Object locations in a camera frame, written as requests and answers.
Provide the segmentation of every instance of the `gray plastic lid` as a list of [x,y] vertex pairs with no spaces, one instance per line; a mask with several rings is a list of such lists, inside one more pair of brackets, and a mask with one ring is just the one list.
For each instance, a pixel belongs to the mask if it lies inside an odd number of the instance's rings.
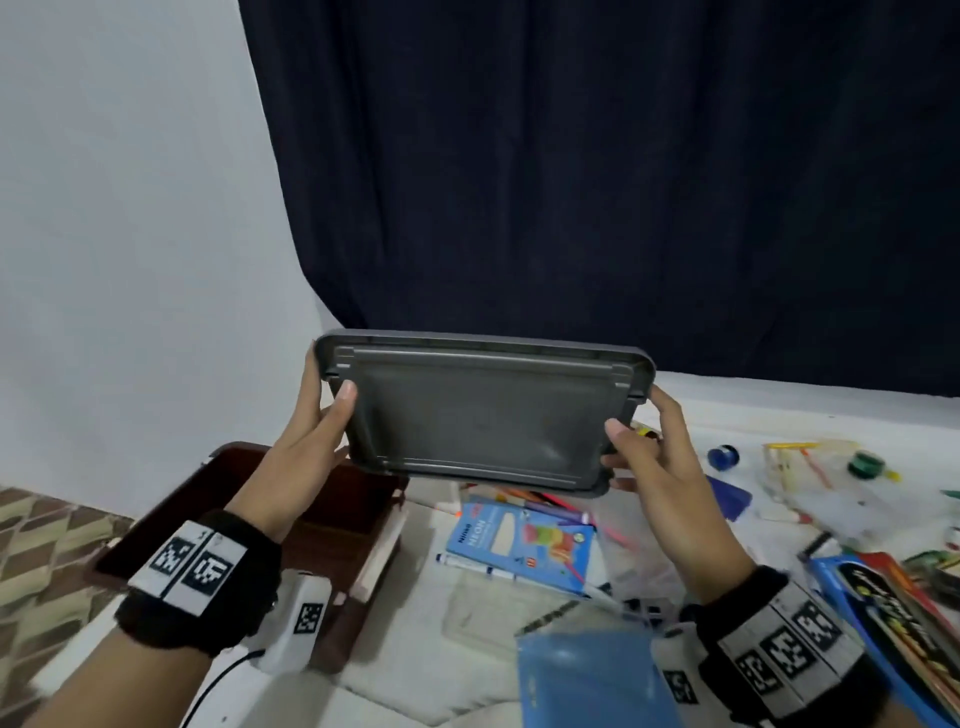
[[607,492],[604,422],[628,425],[656,374],[640,349],[464,334],[341,328],[315,351],[334,393],[357,385],[360,468],[580,497]]

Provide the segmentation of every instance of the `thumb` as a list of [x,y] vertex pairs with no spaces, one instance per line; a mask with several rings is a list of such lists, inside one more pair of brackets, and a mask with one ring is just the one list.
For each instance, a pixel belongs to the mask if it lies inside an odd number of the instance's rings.
[[314,442],[331,451],[340,445],[344,430],[347,429],[347,423],[353,416],[353,407],[356,405],[356,401],[357,385],[347,379],[340,385],[337,398],[326,409],[326,415],[311,433]]
[[604,429],[616,451],[627,459],[641,493],[666,475],[654,454],[657,447],[650,440],[638,436],[619,420],[607,420]]

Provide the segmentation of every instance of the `hand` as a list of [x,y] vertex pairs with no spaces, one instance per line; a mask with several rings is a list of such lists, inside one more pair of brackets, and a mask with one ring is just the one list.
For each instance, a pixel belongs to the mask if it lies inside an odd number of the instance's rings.
[[632,478],[614,486],[636,491],[654,536],[676,565],[687,588],[704,604],[742,583],[756,568],[733,536],[690,442],[680,405],[658,386],[650,402],[660,411],[661,443],[639,437],[618,420],[607,420],[617,454],[608,468],[630,468]]
[[348,454],[347,448],[336,447],[353,414],[356,385],[345,381],[336,401],[325,410],[320,408],[320,393],[320,372],[311,345],[290,422],[225,509],[278,543]]

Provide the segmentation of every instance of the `person's right hand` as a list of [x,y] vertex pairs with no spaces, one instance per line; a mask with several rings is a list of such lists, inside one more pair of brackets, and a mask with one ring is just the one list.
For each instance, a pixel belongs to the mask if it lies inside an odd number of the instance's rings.
[[756,568],[733,536],[700,467],[680,405],[658,386],[650,402],[660,411],[660,443],[640,437],[618,420],[607,420],[617,454],[604,455],[608,468],[630,468],[631,478],[614,485],[640,496],[660,547],[676,565],[686,587],[707,604],[742,583]]

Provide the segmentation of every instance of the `green object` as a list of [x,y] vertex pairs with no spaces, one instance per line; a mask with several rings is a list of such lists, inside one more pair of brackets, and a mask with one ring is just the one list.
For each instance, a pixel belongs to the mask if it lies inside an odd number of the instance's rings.
[[883,473],[886,463],[879,455],[874,455],[865,449],[858,450],[847,465],[847,470],[851,475],[861,480],[873,480]]

